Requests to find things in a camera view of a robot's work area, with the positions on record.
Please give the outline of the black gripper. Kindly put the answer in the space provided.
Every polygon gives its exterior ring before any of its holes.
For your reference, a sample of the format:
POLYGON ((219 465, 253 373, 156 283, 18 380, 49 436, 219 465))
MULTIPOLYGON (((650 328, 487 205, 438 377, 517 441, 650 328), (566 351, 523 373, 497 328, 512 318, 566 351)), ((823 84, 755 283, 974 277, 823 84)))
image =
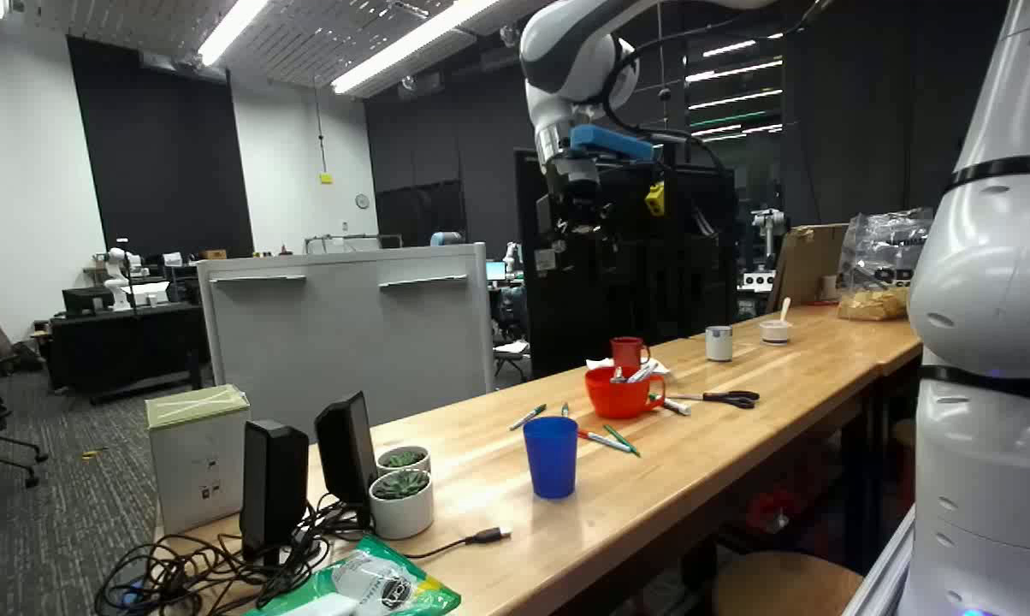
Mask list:
POLYGON ((545 169, 545 194, 536 199, 534 271, 598 274, 616 247, 616 202, 597 182, 560 177, 545 169))

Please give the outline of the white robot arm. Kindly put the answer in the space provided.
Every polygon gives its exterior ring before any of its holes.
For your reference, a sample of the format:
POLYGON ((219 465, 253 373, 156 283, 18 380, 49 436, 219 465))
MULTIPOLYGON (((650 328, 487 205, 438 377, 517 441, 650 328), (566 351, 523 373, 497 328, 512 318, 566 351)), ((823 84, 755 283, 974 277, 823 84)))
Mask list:
POLYGON ((906 318, 923 355, 892 610, 1030 616, 1030 0, 1006 0, 906 318))

